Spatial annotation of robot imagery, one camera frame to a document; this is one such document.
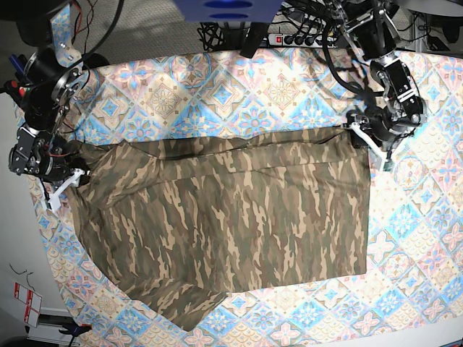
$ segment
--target black cable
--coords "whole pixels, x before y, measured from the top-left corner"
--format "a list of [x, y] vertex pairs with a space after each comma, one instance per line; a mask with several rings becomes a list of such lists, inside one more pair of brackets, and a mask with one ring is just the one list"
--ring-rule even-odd
[[22, 271], [21, 273], [19, 273], [19, 272], [17, 272], [17, 271], [12, 267], [11, 264], [8, 264], [8, 265], [11, 267], [11, 269], [13, 270], [13, 272], [16, 273], [17, 275], [22, 275], [23, 273], [26, 273], [26, 272], [27, 272], [27, 269], [26, 269], [26, 270]]
[[[95, 2], [92, 4], [90, 2], [90, 0], [88, 0], [88, 3], [90, 4], [90, 11], [87, 13], [87, 18], [86, 18], [86, 22], [87, 22], [87, 36], [85, 37], [85, 43], [84, 43], [84, 54], [87, 53], [87, 41], [88, 41], [88, 37], [90, 36], [90, 25], [92, 24], [93, 22], [93, 17], [95, 16], [95, 5], [98, 3], [98, 0], [95, 0]], [[92, 14], [92, 18], [90, 20], [90, 22], [88, 21], [88, 16]]]
[[303, 7], [303, 6], [290, 6], [290, 7], [281, 6], [280, 9], [277, 11], [276, 16], [281, 16], [285, 11], [287, 11], [289, 9], [300, 9], [302, 11], [305, 11], [306, 7]]
[[85, 86], [88, 84], [88, 81], [90, 81], [90, 74], [91, 74], [91, 69], [90, 69], [90, 67], [88, 67], [88, 65], [86, 63], [84, 63], [84, 67], [88, 71], [88, 76], [87, 76], [87, 80], [85, 81], [84, 85], [82, 86], [82, 88], [80, 88], [81, 90], [84, 89]]
[[33, 274], [33, 273], [28, 273], [28, 274], [26, 275], [26, 282], [27, 282], [27, 285], [28, 285], [29, 287], [31, 287], [33, 291], [35, 291], [35, 288], [32, 287], [32, 286], [30, 285], [30, 283], [29, 283], [29, 275], [32, 275], [32, 274]]
[[[306, 5], [306, 9], [304, 10], [304, 13], [302, 14], [302, 21], [301, 21], [301, 25], [299, 26], [299, 29], [297, 29], [297, 32], [292, 36], [292, 38], [294, 39], [296, 36], [298, 36], [300, 33], [302, 33], [302, 29], [305, 25], [305, 23], [310, 20], [310, 14], [307, 14], [307, 18], [305, 18], [305, 15], [306, 15], [306, 11], [307, 11], [307, 6], [309, 5], [310, 3], [310, 0], [307, 0], [307, 5]], [[305, 33], [309, 33], [311, 30], [312, 30], [312, 26], [313, 24], [310, 25], [310, 27], [308, 28], [308, 30], [305, 32]]]
[[298, 27], [294, 22], [290, 20], [282, 20], [281, 22], [273, 22], [270, 25], [279, 25], [279, 24], [293, 24], [295, 27]]
[[318, 25], [317, 32], [315, 34], [310, 34], [310, 37], [312, 37], [312, 38], [318, 37], [321, 34], [321, 32], [323, 31], [323, 28], [324, 28], [322, 19], [320, 17], [317, 17], [316, 19], [320, 21], [320, 24]]
[[113, 18], [113, 21], [112, 21], [111, 25], [109, 25], [109, 28], [106, 31], [106, 33], [104, 34], [104, 36], [98, 41], [98, 43], [88, 53], [83, 54], [82, 57], [79, 60], [77, 60], [70, 67], [66, 68], [66, 70], [64, 70], [64, 72], [60, 72], [58, 74], [55, 74], [54, 76], [52, 76], [52, 77], [50, 77], [47, 80], [44, 80], [42, 82], [33, 83], [33, 84], [29, 84], [29, 85], [21, 85], [21, 84], [19, 84], [20, 87], [25, 87], [25, 88], [41, 87], [42, 85], [47, 84], [49, 81], [54, 80], [54, 79], [62, 76], [63, 74], [65, 74], [68, 71], [71, 71], [77, 65], [79, 65], [80, 63], [82, 63], [83, 61], [88, 59], [93, 53], [95, 53], [95, 51], [97, 49], [99, 49], [101, 47], [101, 45], [106, 41], [106, 39], [113, 32], [114, 28], [117, 25], [117, 22], [119, 21], [119, 18], [121, 17], [122, 8], [124, 7], [124, 1], [125, 0], [119, 0], [119, 3], [117, 4], [116, 14], [114, 15], [114, 18]]
[[295, 28], [297, 28], [297, 32], [296, 32], [295, 34], [292, 35], [293, 38], [295, 38], [296, 36], [298, 36], [300, 33], [303, 33], [304, 35], [305, 35], [306, 33], [309, 33], [310, 30], [311, 30], [312, 27], [313, 27], [313, 21], [312, 21], [312, 24], [311, 24], [311, 26], [308, 28], [308, 30], [307, 30], [307, 31], [304, 30], [305, 23], [306, 23], [308, 20], [310, 20], [310, 16], [307, 17], [307, 18], [305, 18], [305, 19], [301, 22], [300, 25], [298, 25], [297, 23], [293, 22], [293, 21], [292, 21], [292, 18], [289, 17], [287, 14], [284, 14], [284, 17], [285, 17], [287, 20], [289, 20], [290, 22], [292, 22], [293, 26], [294, 26]]
[[71, 127], [68, 123], [63, 123], [66, 127], [68, 127], [69, 129], [71, 129], [72, 131], [71, 132], [62, 132], [62, 134], [74, 134], [75, 130], [73, 127]]
[[408, 29], [410, 29], [416, 23], [419, 16], [420, 16], [419, 14], [415, 13], [415, 15], [413, 16], [413, 20], [410, 23], [410, 25], [408, 27], [405, 27], [404, 29], [397, 29], [397, 31], [407, 31]]
[[355, 86], [349, 84], [348, 82], [344, 81], [339, 75], [338, 72], [336, 71], [336, 68], [334, 67], [333, 60], [331, 59], [330, 55], [330, 50], [328, 48], [328, 34], [333, 27], [332, 22], [327, 22], [325, 29], [323, 30], [322, 34], [322, 49], [323, 49], [323, 54], [325, 55], [325, 60], [328, 65], [328, 68], [330, 69], [330, 72], [332, 73], [334, 79], [345, 89], [347, 89], [349, 92], [354, 93], [356, 95], [362, 95], [362, 90], [356, 88]]
[[50, 200], [50, 194], [46, 190], [45, 183], [43, 183], [42, 179], [38, 179], [38, 180], [42, 184], [43, 194], [45, 195], [45, 200], [47, 201]]
[[82, 128], [82, 125], [84, 124], [85, 122], [83, 121], [82, 123], [80, 123], [80, 125], [77, 127], [77, 128], [71, 128], [70, 126], [67, 126], [68, 128], [72, 129], [71, 132], [62, 132], [62, 134], [76, 134], [81, 128]]
[[71, 337], [71, 341], [69, 342], [69, 345], [67, 345], [67, 347], [71, 347], [71, 346], [72, 346], [72, 343], [74, 342], [74, 339], [75, 339], [75, 336], [72, 336], [72, 337]]
[[74, 0], [74, 2], [78, 5], [80, 11], [79, 11], [79, 14], [77, 15], [77, 17], [75, 18], [75, 22], [74, 22], [74, 34], [72, 35], [72, 39], [71, 39], [71, 42], [74, 43], [75, 42], [75, 38], [77, 37], [77, 23], [79, 22], [79, 18], [81, 18], [82, 16], [82, 6], [80, 6], [80, 3], [78, 0]]
[[413, 40], [407, 40], [406, 38], [402, 38], [403, 41], [406, 42], [415, 42], [416, 40], [419, 40], [421, 38], [426, 38], [429, 37], [431, 34], [431, 31], [433, 30], [432, 27], [428, 25], [428, 18], [423, 14], [423, 13], [417, 13], [415, 14], [415, 18], [413, 19], [413, 23], [410, 24], [408, 27], [406, 27], [404, 30], [399, 30], [399, 31], [405, 31], [406, 29], [410, 29], [412, 25], [414, 25], [418, 19], [418, 17], [424, 17], [425, 19], [425, 24], [424, 25], [418, 25], [418, 30], [425, 31], [425, 33], [421, 36], [418, 36], [417, 38], [414, 38]]

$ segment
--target tiled pattern cloth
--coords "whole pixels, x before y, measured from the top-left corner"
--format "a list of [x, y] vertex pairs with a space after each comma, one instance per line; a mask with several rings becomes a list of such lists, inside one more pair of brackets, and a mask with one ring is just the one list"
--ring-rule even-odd
[[[343, 52], [334, 52], [337, 60]], [[388, 333], [463, 314], [463, 61], [402, 53], [429, 122], [372, 171], [368, 272], [230, 296], [186, 333], [131, 301], [95, 267], [72, 229], [30, 190], [54, 277], [89, 346], [288, 346]], [[240, 136], [342, 122], [349, 94], [311, 51], [176, 56], [92, 73], [78, 137], [102, 145]]]

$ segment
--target camouflage fabric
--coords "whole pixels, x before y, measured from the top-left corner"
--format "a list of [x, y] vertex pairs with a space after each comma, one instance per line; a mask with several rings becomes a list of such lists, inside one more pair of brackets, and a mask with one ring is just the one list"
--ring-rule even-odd
[[366, 272], [367, 150], [340, 128], [82, 146], [76, 234], [132, 299], [191, 330], [228, 292]]

